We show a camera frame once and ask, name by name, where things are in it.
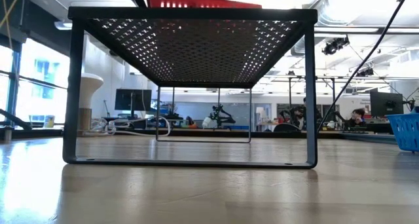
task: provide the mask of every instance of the floor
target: floor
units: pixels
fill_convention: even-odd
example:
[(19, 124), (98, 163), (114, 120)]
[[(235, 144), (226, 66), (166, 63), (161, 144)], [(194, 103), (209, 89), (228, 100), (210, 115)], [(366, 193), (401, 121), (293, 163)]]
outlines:
[[(222, 160), (304, 155), (302, 140), (273, 142), (256, 140), (246, 150), (238, 144), (194, 147), (123, 136), (109, 138), (102, 149), (81, 140), (78, 154), (150, 159), (218, 159), (218, 154)], [(61, 138), (0, 144), (0, 223), (419, 222), (419, 155), (396, 145), (319, 140), (314, 170), (68, 165), (61, 152)]]

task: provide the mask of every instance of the black cable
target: black cable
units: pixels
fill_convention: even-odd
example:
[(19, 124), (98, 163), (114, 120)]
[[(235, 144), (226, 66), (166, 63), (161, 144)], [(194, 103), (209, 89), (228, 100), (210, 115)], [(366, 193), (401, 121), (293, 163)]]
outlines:
[[(358, 52), (356, 52), (356, 50), (352, 47), (352, 45), (350, 45), (349, 44), (349, 47), (355, 52), (355, 54), (359, 57), (359, 59), (361, 59), (362, 61), (364, 60), (359, 54), (358, 54)], [(374, 72), (374, 74), (375, 75), (377, 75), (377, 76), (379, 76), (378, 75), (378, 73), (376, 72), (376, 71), (374, 71), (374, 69), (373, 69), (373, 72)], [(390, 85), (390, 83), (388, 83), (386, 80), (384, 80), (384, 79), (381, 79), (381, 80), (383, 80), (384, 81), (384, 83), (386, 83), (391, 89), (393, 89), (395, 92), (397, 92), (398, 94), (400, 94), (400, 95), (402, 95), (403, 96), (403, 94), (401, 94), (400, 92), (398, 92), (394, 87), (392, 87), (391, 85)]]
[(416, 88), (413, 92), (412, 92), (412, 94), (410, 94), (409, 96), (407, 96), (407, 98), (406, 98), (406, 101), (408, 101), (408, 99), (414, 94), (414, 93), (416, 93), (416, 91), (418, 91), (419, 90), (419, 88)]
[(348, 79), (348, 82), (345, 83), (345, 85), (343, 86), (342, 90), (339, 92), (338, 96), (336, 97), (336, 99), (333, 101), (331, 107), (327, 110), (326, 115), (324, 116), (324, 118), (321, 120), (319, 128), (317, 129), (317, 133), (320, 132), (321, 127), (323, 126), (323, 123), (325, 122), (327, 116), (329, 116), (329, 113), (331, 112), (331, 110), (333, 108), (335, 108), (336, 102), (339, 100), (340, 96), (343, 94), (343, 92), (345, 91), (346, 87), (348, 87), (348, 85), (350, 84), (350, 82), (352, 81), (352, 79), (355, 77), (356, 73), (364, 66), (364, 64), (367, 62), (367, 60), (371, 57), (371, 55), (373, 55), (374, 51), (378, 48), (378, 46), (380, 45), (380, 43), (382, 42), (384, 36), (386, 36), (388, 29), (390, 28), (390, 26), (392, 25), (394, 18), (397, 16), (397, 13), (399, 12), (400, 8), (403, 6), (403, 3), (406, 0), (400, 0), (399, 5), (397, 6), (397, 8), (394, 10), (394, 13), (392, 14), (392, 17), (390, 18), (390, 20), (387, 23), (387, 26), (384, 28), (384, 30), (381, 33), (380, 38), (378, 38), (377, 42), (375, 43), (375, 46), (373, 47), (373, 49), (370, 51), (370, 53), (368, 53), (367, 57), (361, 62), (361, 64), (355, 69), (354, 73), (352, 73), (352, 76)]

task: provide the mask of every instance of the metal table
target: metal table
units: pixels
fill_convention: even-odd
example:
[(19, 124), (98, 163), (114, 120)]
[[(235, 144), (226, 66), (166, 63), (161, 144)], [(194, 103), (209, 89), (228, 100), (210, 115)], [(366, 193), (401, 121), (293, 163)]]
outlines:
[[(63, 148), (66, 162), (249, 168), (313, 168), (317, 164), (314, 118), (316, 10), (70, 7), (69, 18), (73, 21), (73, 29)], [(158, 101), (161, 87), (244, 88), (250, 89), (250, 111), (252, 87), (304, 36), (308, 105), (307, 162), (286, 164), (77, 158), (75, 151), (84, 31), (154, 82), (158, 86)], [(251, 139), (250, 128), (247, 142)]]

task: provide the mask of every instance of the window frame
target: window frame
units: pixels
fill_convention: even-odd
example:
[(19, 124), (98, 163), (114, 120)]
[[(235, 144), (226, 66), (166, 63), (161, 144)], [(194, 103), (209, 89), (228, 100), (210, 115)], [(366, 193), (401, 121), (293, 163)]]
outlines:
[[(39, 43), (40, 45), (44, 45), (40, 42), (38, 42), (35, 39), (32, 39), (33, 41)], [(0, 34), (0, 45), (6, 48), (9, 48), (13, 51), (13, 58), (12, 58), (12, 66), (10, 69), (10, 72), (0, 70), (0, 74), (8, 75), (9, 76), (9, 90), (7, 93), (7, 103), (6, 103), (6, 109), (8, 113), (11, 113), (13, 115), (16, 115), (16, 107), (17, 107), (17, 100), (18, 100), (18, 89), (19, 89), (19, 82), (20, 81), (26, 81), (38, 86), (43, 86), (51, 89), (57, 89), (61, 88), (64, 90), (67, 90), (67, 87), (58, 86), (56, 84), (48, 83), (46, 81), (41, 81), (38, 79), (34, 79), (31, 77), (25, 77), (20, 75), (20, 66), (21, 66), (21, 58), (22, 58), (22, 47), (23, 43), (19, 43), (18, 41), (12, 40), (12, 48), (10, 47), (9, 38)], [(42, 127), (41, 122), (34, 122), (32, 123), (32, 126), (34, 127)], [(64, 125), (64, 123), (55, 123), (56, 125)], [(0, 121), (0, 126), (13, 126), (13, 123), (10, 119), (5, 118), (4, 121)]]

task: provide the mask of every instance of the light fixture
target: light fixture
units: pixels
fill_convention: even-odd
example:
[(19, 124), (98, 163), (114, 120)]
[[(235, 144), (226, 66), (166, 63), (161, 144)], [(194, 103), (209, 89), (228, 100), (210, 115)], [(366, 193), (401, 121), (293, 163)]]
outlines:
[(357, 73), (356, 77), (368, 77), (368, 76), (373, 76), (373, 75), (374, 75), (374, 70), (371, 67), (369, 67), (366, 70), (363, 70)]
[(325, 48), (322, 50), (322, 52), (325, 55), (332, 55), (336, 53), (338, 50), (343, 49), (343, 47), (349, 44), (350, 42), (349, 42), (348, 36), (346, 36), (345, 38), (336, 38), (336, 39), (333, 39), (332, 41), (328, 41), (326, 43)]
[(419, 28), (390, 28), (388, 33), (419, 33)]
[(376, 33), (378, 28), (359, 28), (359, 27), (314, 27), (315, 32), (322, 33)]
[(335, 34), (335, 33), (315, 33), (314, 37), (323, 37), (323, 38), (344, 38), (345, 34)]
[(54, 25), (58, 30), (62, 30), (62, 31), (71, 30), (71, 28), (73, 27), (72, 23), (66, 23), (62, 21), (54, 22)]

